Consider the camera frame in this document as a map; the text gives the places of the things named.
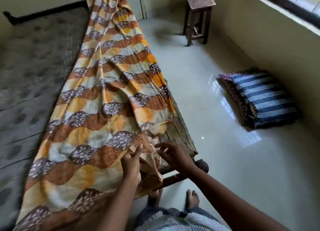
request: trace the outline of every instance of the left hand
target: left hand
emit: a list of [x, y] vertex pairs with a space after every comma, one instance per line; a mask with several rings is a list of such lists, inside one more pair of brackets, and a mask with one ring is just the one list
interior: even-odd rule
[[138, 185], [141, 182], [140, 174], [140, 155], [142, 153], [142, 144], [140, 144], [133, 156], [129, 153], [126, 153], [121, 158], [121, 165], [123, 170], [123, 180], [132, 181], [134, 184]]

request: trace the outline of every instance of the foot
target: foot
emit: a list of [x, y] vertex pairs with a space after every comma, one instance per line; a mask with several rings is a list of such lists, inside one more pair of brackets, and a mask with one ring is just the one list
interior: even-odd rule
[[161, 199], [162, 189], [151, 192], [148, 198], [148, 206], [158, 207]]
[[200, 199], [196, 191], [186, 191], [186, 209], [189, 210], [193, 207], [198, 207]]

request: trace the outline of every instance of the hand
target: hand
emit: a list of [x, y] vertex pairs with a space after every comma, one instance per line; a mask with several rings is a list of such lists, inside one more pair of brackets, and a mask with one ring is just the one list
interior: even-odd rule
[[142, 144], [140, 144], [133, 156], [130, 153], [126, 153], [121, 158], [121, 165], [123, 170], [123, 181], [128, 180], [132, 181], [134, 184], [138, 186], [141, 182], [141, 174], [140, 174], [140, 155], [142, 153]]
[[160, 148], [158, 154], [180, 173], [188, 176], [197, 168], [184, 146], [171, 142], [163, 142], [156, 144], [155, 147]]

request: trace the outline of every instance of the blue striped cloth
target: blue striped cloth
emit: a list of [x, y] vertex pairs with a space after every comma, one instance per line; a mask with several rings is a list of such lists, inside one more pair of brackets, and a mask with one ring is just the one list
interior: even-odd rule
[[221, 223], [204, 215], [192, 212], [185, 218], [164, 215], [159, 211], [134, 231], [230, 231]]
[[294, 122], [300, 110], [290, 95], [267, 71], [231, 76], [234, 85], [256, 110], [254, 126], [274, 126]]

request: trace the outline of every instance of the white tiled floor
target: white tiled floor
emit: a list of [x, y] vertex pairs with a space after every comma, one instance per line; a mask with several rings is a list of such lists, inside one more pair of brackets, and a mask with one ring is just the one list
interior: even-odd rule
[[[196, 159], [205, 159], [211, 176], [289, 229], [320, 230], [319, 140], [301, 122], [243, 128], [236, 104], [216, 78], [254, 63], [213, 33], [207, 45], [193, 41], [185, 47], [181, 18], [168, 15], [139, 24], [199, 152]], [[165, 188], [160, 206], [183, 209], [187, 189], [197, 190], [200, 207], [217, 216], [190, 180]], [[134, 201], [130, 224], [146, 201]]]

